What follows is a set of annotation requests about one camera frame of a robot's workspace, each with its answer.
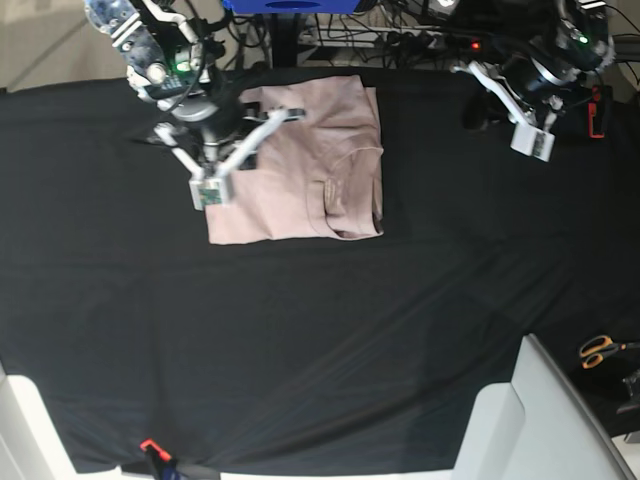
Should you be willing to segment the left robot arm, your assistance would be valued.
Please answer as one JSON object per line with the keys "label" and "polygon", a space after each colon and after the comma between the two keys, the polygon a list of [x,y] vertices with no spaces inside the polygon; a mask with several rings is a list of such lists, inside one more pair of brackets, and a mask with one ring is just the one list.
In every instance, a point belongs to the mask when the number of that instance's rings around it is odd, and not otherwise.
{"label": "left robot arm", "polygon": [[593,103],[601,89],[586,89],[588,78],[599,79],[615,57],[606,4],[600,1],[553,1],[550,20],[529,40],[498,36],[494,46],[507,55],[501,65],[471,61],[457,67],[484,88],[478,121],[489,121],[489,97],[494,96],[518,127],[548,133],[567,110]]}

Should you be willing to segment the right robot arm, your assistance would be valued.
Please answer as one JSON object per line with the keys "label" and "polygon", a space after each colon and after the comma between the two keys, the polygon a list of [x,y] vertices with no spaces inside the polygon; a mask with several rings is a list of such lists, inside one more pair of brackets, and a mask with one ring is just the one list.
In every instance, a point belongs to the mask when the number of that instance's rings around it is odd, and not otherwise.
{"label": "right robot arm", "polygon": [[224,8],[216,21],[171,1],[87,1],[89,23],[107,36],[126,64],[126,78],[138,98],[160,114],[132,133],[131,140],[179,152],[180,139],[195,142],[194,161],[208,175],[225,175],[257,149],[248,143],[261,122],[258,110],[240,100],[242,78],[230,78],[217,65],[225,53],[218,33],[235,15]]}

